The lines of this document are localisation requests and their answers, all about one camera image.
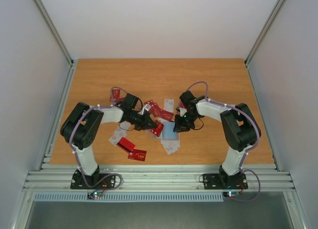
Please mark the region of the pink leather card holder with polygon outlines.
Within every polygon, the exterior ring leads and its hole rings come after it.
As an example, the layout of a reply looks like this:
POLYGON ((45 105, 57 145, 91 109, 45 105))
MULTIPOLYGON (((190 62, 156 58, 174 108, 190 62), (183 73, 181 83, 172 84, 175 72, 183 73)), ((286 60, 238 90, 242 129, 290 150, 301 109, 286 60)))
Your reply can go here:
POLYGON ((156 137, 151 130, 149 130, 148 138, 151 140, 177 140, 179 141, 179 133, 173 131, 174 122, 162 122, 164 124, 163 131, 159 137, 156 137))

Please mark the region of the red VIP card inserted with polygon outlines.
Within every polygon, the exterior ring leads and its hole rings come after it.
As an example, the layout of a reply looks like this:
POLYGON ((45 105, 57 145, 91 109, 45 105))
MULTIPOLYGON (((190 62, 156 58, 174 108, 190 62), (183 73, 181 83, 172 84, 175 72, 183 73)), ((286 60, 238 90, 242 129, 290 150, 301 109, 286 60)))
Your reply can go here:
POLYGON ((159 137, 163 131, 164 124, 158 120, 155 121, 156 127, 151 129, 151 132, 156 136, 159 137))

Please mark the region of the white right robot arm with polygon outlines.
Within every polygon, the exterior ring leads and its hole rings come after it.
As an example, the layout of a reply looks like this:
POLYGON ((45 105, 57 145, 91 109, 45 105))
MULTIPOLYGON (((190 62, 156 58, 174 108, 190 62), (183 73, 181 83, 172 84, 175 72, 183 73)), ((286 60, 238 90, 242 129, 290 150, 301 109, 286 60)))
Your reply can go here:
POLYGON ((175 116, 173 131, 194 130, 195 121, 203 117, 222 123, 229 149, 220 168, 219 181, 222 186, 231 187, 237 181, 236 174, 241 171, 245 156, 258 146, 261 131, 246 104, 230 105, 209 98, 193 99, 180 108, 175 116))

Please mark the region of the white card under arm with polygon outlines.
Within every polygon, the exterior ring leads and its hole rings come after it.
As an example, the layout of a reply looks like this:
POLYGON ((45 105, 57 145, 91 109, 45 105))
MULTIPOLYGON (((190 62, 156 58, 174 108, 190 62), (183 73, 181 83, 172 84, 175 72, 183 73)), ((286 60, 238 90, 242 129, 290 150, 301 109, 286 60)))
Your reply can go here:
POLYGON ((132 125, 129 122, 122 122, 119 123, 118 127, 114 131, 114 134, 109 139, 110 143, 113 146, 117 146, 117 143, 121 140, 121 138, 124 138, 127 136, 127 132, 130 130, 130 127, 132 125))

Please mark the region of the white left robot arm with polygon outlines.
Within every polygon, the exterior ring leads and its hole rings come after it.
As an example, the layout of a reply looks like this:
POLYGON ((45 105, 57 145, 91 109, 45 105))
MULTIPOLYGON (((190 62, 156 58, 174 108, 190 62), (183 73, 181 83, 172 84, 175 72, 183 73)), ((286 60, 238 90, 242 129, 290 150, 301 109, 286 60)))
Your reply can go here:
POLYGON ((88 188, 100 183, 95 173, 98 164, 95 161, 92 143, 101 124, 128 122, 136 131, 150 130, 156 126, 150 116, 151 106, 146 104, 141 111, 123 105, 90 106, 79 102, 61 127, 60 134, 70 145, 78 163, 78 170, 84 175, 82 182, 88 188))

